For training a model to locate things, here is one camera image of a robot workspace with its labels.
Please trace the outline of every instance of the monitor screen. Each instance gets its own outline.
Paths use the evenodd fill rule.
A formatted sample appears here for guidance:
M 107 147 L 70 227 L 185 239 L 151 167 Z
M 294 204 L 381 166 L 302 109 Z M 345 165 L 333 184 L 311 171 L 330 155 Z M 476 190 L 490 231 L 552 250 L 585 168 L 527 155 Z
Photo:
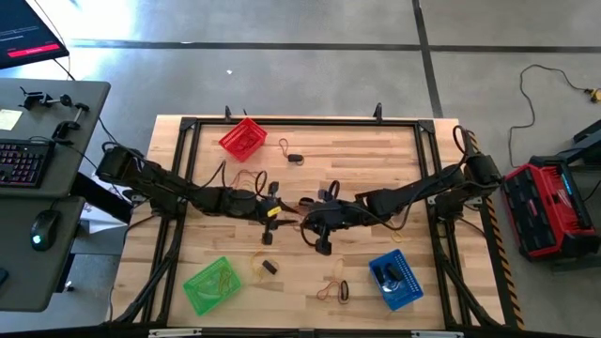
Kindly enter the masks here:
M 0 0 L 0 69 L 68 55 L 25 0 Z

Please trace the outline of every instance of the wooden table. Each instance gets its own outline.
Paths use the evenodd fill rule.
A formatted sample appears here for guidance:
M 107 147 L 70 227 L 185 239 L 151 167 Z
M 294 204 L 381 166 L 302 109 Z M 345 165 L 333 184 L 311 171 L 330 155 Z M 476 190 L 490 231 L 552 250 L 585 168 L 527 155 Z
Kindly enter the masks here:
M 157 117 L 148 158 L 165 168 L 171 167 L 181 118 L 181 115 Z M 452 127 L 457 123 L 456 119 L 435 120 L 443 166 L 461 157 L 452 136 Z M 207 181 L 219 163 L 227 160 L 226 182 L 240 169 L 267 170 L 269 182 L 278 180 L 279 195 L 294 206 L 301 197 L 316 198 L 317 190 L 327 189 L 334 179 L 341 182 L 339 197 L 354 200 L 357 192 L 401 187 L 420 178 L 413 131 L 409 128 L 269 126 L 265 127 L 269 133 L 266 143 L 245 163 L 232 159 L 218 144 L 231 128 L 203 126 L 193 176 L 195 183 Z M 303 166 L 288 163 L 283 157 L 278 146 L 278 140 L 283 137 L 289 142 L 289 153 L 304 156 Z M 189 146 L 186 145 L 184 154 L 188 153 Z M 186 160 L 184 155 L 181 168 L 186 167 Z M 243 176 L 241 182 L 242 187 L 253 190 L 254 180 L 250 176 Z M 221 184 L 221 181 L 216 179 L 213 184 Z M 145 218 L 148 212 L 146 206 L 139 207 L 132 222 Z M 478 213 L 467 209 L 465 213 L 468 221 L 481 226 Z M 298 218 L 291 214 L 280 214 L 280 217 Z M 391 231 L 381 225 L 358 226 L 332 233 L 331 256 L 308 247 L 292 226 L 274 231 L 273 245 L 263 246 L 260 243 L 263 227 L 258 223 L 208 217 L 191 207 L 186 220 L 168 320 L 170 327 L 444 328 L 424 202 L 411 208 L 407 226 L 401 231 L 401 243 L 394 242 Z M 113 292 L 116 316 L 126 309 L 148 278 L 159 222 L 154 219 L 128 234 Z M 461 223 L 457 223 L 455 235 L 466 284 L 491 316 L 502 323 L 485 239 Z M 424 296 L 391 313 L 367 263 L 396 248 L 408 260 Z M 277 261 L 280 267 L 276 275 L 264 274 L 261 281 L 254 277 L 250 266 L 250 257 L 258 249 L 263 249 L 263 253 L 256 260 L 257 266 L 264 259 L 270 259 Z M 197 316 L 182 285 L 221 256 L 226 256 L 233 265 L 243 287 L 212 312 Z M 340 258 L 344 259 L 342 277 L 348 281 L 350 302 L 342 305 L 336 299 L 318 300 L 316 292 L 333 278 L 333 266 Z M 162 289 L 160 284 L 154 315 L 159 311 Z M 459 318 L 456 293 L 450 281 L 449 289 L 455 317 Z

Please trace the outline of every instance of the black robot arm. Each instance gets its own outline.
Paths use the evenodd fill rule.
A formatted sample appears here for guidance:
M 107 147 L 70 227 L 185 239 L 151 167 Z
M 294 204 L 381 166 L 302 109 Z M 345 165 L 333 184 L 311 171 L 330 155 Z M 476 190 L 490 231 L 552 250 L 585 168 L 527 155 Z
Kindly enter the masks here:
M 215 172 L 224 171 L 225 163 Z M 127 186 L 148 199 L 153 214 L 175 218 L 182 200 L 209 216 L 226 216 L 256 221 L 266 226 L 263 243 L 271 244 L 270 230 L 294 221 L 277 221 L 277 208 L 296 212 L 275 197 L 278 183 L 272 182 L 267 195 L 261 191 L 226 187 L 198 186 L 175 173 L 163 169 L 156 162 L 144 159 L 137 150 L 115 145 L 105 149 L 97 174 L 102 181 Z
M 454 134 L 456 130 L 461 130 L 464 140 L 469 137 L 462 127 L 456 126 Z M 359 193 L 355 195 L 354 202 L 349 202 L 337 199 L 340 184 L 334 181 L 327 192 L 321 192 L 323 202 L 305 200 L 309 213 L 300 227 L 303 239 L 315 246 L 319 253 L 331 254 L 328 238 L 332 231 L 375 224 L 400 230 L 408 219 L 411 205 L 435 195 L 433 204 L 437 218 L 456 220 L 461 217 L 463 204 L 471 198 L 490 195 L 501 185 L 502 176 L 490 156 L 474 151 L 469 142 L 464 141 L 464 146 L 459 146 L 456 137 L 455 143 L 464 154 L 459 163 L 395 190 Z M 388 224 L 388 220 L 403 209 L 405 215 L 402 223 L 398 226 Z M 305 229 L 318 234 L 319 239 L 315 243 L 309 242 L 304 235 Z

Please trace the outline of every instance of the gray floor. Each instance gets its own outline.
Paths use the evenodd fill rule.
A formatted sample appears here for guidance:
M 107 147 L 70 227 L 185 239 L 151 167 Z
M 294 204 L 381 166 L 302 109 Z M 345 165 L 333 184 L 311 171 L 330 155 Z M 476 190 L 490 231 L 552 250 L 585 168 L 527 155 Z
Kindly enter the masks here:
M 410 0 L 39 0 L 67 40 L 162 42 L 320 42 L 419 44 Z M 423 0 L 430 44 L 599 46 L 597 0 Z M 147 151 L 157 114 L 370 115 L 381 101 L 386 116 L 433 116 L 420 52 L 231 51 L 71 48 L 77 79 L 113 85 L 103 112 L 124 144 Z M 507 129 L 530 122 L 518 74 L 531 63 L 564 69 L 581 86 L 601 86 L 601 54 L 432 53 L 442 112 L 475 131 L 500 170 L 510 171 Z M 54 62 L 0 70 L 2 77 L 62 79 Z M 515 162 L 553 154 L 598 119 L 592 105 L 557 74 L 533 69 L 525 89 L 536 125 L 517 131 Z M 135 121 L 124 124 L 123 116 Z M 96 131 L 87 155 L 100 160 Z M 84 170 L 91 168 L 85 165 Z M 596 177 L 579 177 L 588 193 Z M 529 330 L 601 336 L 601 271 L 552 274 L 516 252 L 501 217 L 505 249 Z M 598 205 L 593 198 L 589 207 Z M 120 234 L 104 240 L 118 240 Z M 97 241 L 82 238 L 102 252 Z M 113 252 L 115 245 L 106 245 Z M 82 255 L 70 278 L 80 287 L 57 295 L 41 314 L 0 313 L 0 331 L 100 323 L 118 259 Z

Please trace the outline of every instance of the keyboard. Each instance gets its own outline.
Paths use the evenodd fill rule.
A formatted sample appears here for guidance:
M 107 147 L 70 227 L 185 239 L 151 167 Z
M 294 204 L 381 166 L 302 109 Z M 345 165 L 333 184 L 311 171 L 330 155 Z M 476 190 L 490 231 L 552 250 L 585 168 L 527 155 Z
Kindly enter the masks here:
M 0 139 L 0 189 L 39 188 L 54 142 Z

